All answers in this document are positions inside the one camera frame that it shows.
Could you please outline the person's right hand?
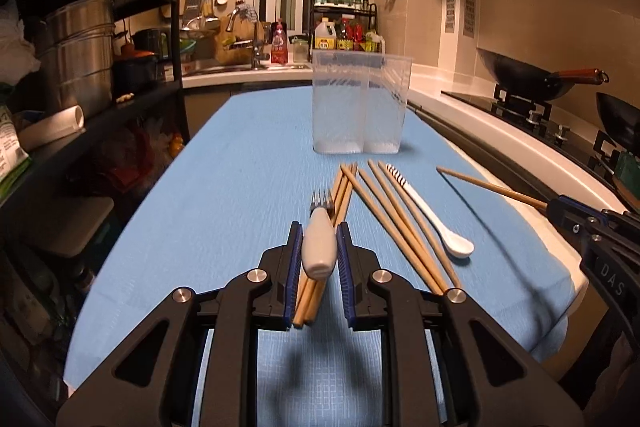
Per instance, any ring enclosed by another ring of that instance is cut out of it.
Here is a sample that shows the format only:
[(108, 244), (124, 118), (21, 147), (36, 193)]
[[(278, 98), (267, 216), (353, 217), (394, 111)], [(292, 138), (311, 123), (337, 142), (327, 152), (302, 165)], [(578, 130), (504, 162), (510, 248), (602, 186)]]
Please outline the person's right hand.
[(585, 425), (639, 426), (639, 393), (639, 355), (621, 335), (584, 410)]

